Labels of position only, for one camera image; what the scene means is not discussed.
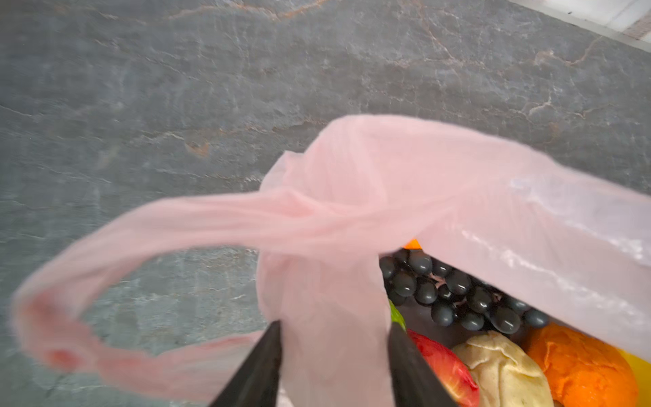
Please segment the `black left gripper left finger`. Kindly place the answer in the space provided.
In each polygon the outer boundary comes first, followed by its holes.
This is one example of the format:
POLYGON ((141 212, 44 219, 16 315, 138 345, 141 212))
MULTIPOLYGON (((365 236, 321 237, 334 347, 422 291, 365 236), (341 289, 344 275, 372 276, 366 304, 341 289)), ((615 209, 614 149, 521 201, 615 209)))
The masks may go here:
POLYGON ((275 321, 209 407, 276 407, 281 363, 281 322, 275 321))

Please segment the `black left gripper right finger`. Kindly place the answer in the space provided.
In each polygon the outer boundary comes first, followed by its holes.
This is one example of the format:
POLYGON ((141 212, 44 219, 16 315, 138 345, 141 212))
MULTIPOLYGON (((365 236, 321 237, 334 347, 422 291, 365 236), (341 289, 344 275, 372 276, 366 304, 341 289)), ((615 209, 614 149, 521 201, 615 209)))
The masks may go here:
POLYGON ((388 332, 388 363, 396 407, 456 407, 398 322, 388 332))

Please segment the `pink plastic bag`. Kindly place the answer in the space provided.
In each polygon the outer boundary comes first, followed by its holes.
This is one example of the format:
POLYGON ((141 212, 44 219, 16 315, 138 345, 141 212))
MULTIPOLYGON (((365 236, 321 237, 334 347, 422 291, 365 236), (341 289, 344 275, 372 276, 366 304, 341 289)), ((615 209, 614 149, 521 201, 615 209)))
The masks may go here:
POLYGON ((259 334, 150 356, 101 342, 81 315, 149 259, 259 251, 257 295, 280 321, 296 406, 388 406, 380 254, 412 239, 437 259, 643 359, 650 356, 650 198, 500 137, 437 121, 349 115, 258 191, 166 198, 77 241, 15 292, 23 351, 145 396, 208 403, 259 334))

